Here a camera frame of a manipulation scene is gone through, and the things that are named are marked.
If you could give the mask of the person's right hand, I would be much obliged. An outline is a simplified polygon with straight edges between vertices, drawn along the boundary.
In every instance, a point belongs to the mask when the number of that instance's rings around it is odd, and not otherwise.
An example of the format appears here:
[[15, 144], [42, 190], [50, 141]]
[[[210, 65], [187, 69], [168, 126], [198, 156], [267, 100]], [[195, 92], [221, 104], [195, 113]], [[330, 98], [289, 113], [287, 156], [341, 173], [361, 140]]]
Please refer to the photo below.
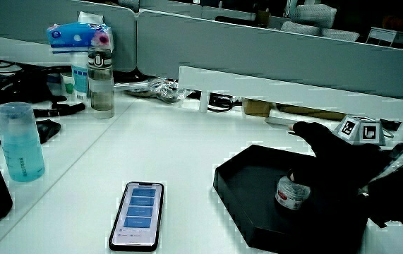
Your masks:
[[390, 151], [374, 144], [351, 145], [320, 123], [298, 121], [289, 126], [315, 154], [309, 162], [295, 162], [287, 177], [336, 198], [353, 198], [391, 161]]

